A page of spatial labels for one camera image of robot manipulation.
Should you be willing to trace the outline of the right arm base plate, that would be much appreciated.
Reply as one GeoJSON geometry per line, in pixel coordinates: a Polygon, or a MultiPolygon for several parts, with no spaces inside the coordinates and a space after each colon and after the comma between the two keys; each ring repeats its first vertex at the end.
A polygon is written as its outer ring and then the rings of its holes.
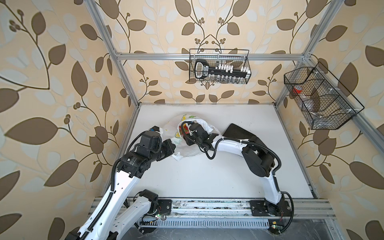
{"type": "Polygon", "coordinates": [[[292,213],[288,201],[283,199],[276,205],[266,200],[251,200],[249,203],[253,217],[289,217],[292,213]]]}

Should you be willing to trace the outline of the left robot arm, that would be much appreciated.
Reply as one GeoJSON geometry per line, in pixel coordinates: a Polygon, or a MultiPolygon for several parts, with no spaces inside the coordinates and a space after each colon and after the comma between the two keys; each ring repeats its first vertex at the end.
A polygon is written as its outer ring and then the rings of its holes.
{"type": "Polygon", "coordinates": [[[144,216],[157,215],[161,211],[158,195],[143,190],[120,213],[121,208],[126,205],[129,193],[151,164],[164,160],[175,152],[176,146],[172,141],[162,139],[162,131],[154,126],[140,133],[131,142],[127,153],[112,167],[109,190],[80,229],[68,233],[67,240],[120,240],[144,216]]]}

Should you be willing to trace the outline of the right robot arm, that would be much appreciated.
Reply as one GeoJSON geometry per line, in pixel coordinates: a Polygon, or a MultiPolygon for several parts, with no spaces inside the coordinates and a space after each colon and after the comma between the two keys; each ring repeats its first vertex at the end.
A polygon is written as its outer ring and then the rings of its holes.
{"type": "Polygon", "coordinates": [[[230,124],[224,135],[209,133],[196,121],[183,122],[179,132],[188,146],[198,146],[210,160],[217,152],[234,154],[245,160],[250,171],[261,178],[264,190],[264,202],[251,204],[256,213],[279,217],[294,215],[293,200],[287,192],[280,190],[276,178],[282,162],[256,135],[235,124],[230,124]]]}

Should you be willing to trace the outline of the white plastic bag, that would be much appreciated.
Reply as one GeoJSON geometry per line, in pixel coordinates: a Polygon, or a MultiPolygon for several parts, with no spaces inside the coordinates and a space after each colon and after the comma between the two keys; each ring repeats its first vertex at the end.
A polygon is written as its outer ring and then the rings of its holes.
{"type": "Polygon", "coordinates": [[[177,161],[199,154],[206,154],[212,159],[209,152],[215,150],[217,140],[222,138],[217,128],[193,114],[171,119],[162,130],[162,136],[176,146],[172,157],[177,161]]]}

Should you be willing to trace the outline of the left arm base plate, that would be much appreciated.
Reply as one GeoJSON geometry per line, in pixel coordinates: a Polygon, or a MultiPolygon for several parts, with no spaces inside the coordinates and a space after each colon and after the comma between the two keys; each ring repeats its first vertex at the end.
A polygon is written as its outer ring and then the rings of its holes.
{"type": "Polygon", "coordinates": [[[172,203],[173,201],[170,199],[165,200],[157,200],[155,203],[151,203],[151,207],[148,213],[146,213],[146,216],[152,216],[152,217],[162,217],[162,216],[168,216],[171,214],[172,211],[172,203]]]}

